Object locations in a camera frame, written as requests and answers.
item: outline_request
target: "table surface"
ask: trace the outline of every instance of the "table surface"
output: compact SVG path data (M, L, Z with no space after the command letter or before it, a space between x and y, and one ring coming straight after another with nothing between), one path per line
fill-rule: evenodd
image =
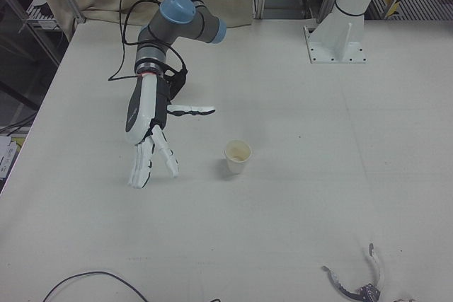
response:
M217 112L168 118L180 177L156 156L141 190L126 185L134 80L107 82L118 27L80 25L0 196L0 300L106 269L150 301L344 301L321 266L364 285L374 242L381 301L451 301L452 23L366 22L364 65L310 64L303 24L176 42L190 72L174 103ZM127 48L124 75L133 60ZM253 148L242 175L230 139ZM138 300L92 277L54 301Z

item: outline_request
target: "blue joint cap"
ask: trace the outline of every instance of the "blue joint cap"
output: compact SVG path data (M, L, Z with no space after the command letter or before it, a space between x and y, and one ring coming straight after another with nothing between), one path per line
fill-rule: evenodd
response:
M191 0L164 0L159 10L166 20L174 24L189 24L196 11Z
M217 34L215 35L214 39L211 41L212 44L218 44L220 43L224 38L227 33L227 25L225 22L219 18L219 30L217 31Z

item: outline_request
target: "paper cup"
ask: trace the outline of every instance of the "paper cup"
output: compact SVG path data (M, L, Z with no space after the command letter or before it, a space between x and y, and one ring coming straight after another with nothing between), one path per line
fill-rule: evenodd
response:
M252 149L246 142L235 139L225 146L224 154L228 169L232 173L242 173L252 155Z

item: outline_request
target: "white metal post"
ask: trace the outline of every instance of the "white metal post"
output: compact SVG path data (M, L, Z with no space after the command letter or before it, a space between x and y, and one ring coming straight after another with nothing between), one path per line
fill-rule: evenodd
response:
M366 62L360 42L364 14L371 0L336 0L332 12L305 37L312 63Z

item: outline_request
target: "electrical cord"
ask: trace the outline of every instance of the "electrical cord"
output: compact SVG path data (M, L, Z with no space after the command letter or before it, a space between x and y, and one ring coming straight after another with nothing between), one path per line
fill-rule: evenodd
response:
M21 124L23 124L23 125L21 125L21 127L23 127L24 125L26 125L27 123L29 123L31 120L33 120L33 119L35 118L36 115L37 115L37 112L35 112L35 113L31 114L30 116L24 118L23 120L19 120L19 121L16 122L16 123L13 123L13 124L11 124L11 125L9 125L9 126L7 126L7 127L4 127L4 128L2 128L2 129L0 129L0 134L3 133L3 132L5 132L5 131L8 131L8 130L10 130L10 129L13 129L13 128L15 128L15 127L21 125Z
M116 75L118 75L120 72L121 72L121 69L125 63L125 57L126 57L126 49L125 49L125 44L124 44L124 40L125 38L123 37L123 34L122 34L122 0L120 0L120 4L119 4L119 11L118 11L118 15L119 15L119 27L120 27L120 36L121 36L121 44L122 44L122 59L121 59L121 63L120 63L120 66L118 67L118 70L108 78L108 81L119 81L121 79L128 79L128 78L136 78L137 76L123 76L123 77L117 77L115 78Z
M151 28L149 27L149 25L147 26L147 29L148 29L148 32L149 34L154 38L153 40L140 40L140 41L136 41L136 42L128 42L127 39L126 39L126 32L127 32L127 25L129 23L129 18L130 18L130 15L132 14L134 8L136 6L138 6L139 4L142 4L142 3L152 3L152 4L158 4L160 5L161 2L159 0L138 0L136 1L135 3L133 3L133 5L129 8L127 14L126 14L126 18L125 18L125 22L124 22L124 25L122 24L122 0L120 0L120 5L119 5L119 27L120 27L120 36L121 36L121 44L122 44L122 59L121 59L121 62L120 62L120 67L118 68L118 70L111 76L108 78L108 81L119 81L121 79L130 79L130 78L136 78L137 75L134 75L134 76L122 76L122 77L116 77L116 75L118 75L124 65L124 62L125 62L125 45L127 46L135 46L135 45L140 45L140 44L147 44L147 43L160 43L164 46L166 46L167 48L170 49L170 51L172 51L176 56L177 58L179 58L180 62L181 62L181 65L182 65L182 69L180 70L180 72L185 72L187 73L188 70L186 68L186 65L185 65L185 62L183 60L183 58L181 57L181 55L170 45L168 44L167 42L164 42L160 39L158 39L155 34L153 34L153 32L151 31ZM177 73L176 70L172 69L171 67L168 67L168 69L170 69L174 74Z
M61 286L63 283L67 282L67 281L70 281L72 279L75 279L77 277L87 277L87 276L93 276L93 275L106 275L106 276L110 276L118 281L120 281L121 283L123 283L125 286L129 287L131 290L133 290L133 292L135 292L142 300L143 302L148 302L147 298L143 296L142 293L140 293L137 288L135 288L133 285L131 285L131 283L125 281L124 279L114 275L114 274L111 274L110 272L104 272L102 270L99 270L99 271L93 271L93 272L82 272L80 274L75 274L75 275L72 275L70 277L67 277L66 279L63 279L61 280L58 284L56 284L52 289L50 289L49 293L46 295L46 297L44 297L44 299L42 300L42 302L46 302L48 301L48 298L50 297L50 295L52 295L52 293L59 287ZM210 302L221 302L218 298L216 298L215 300L212 300Z
M28 123L32 122L35 118L34 117L31 117L29 120L27 120L26 122L24 122L23 124L19 125L16 129L14 129L13 131L9 132L6 136L9 137L11 136L12 134L14 134L15 132L19 131L20 129L22 129L24 126L26 126Z

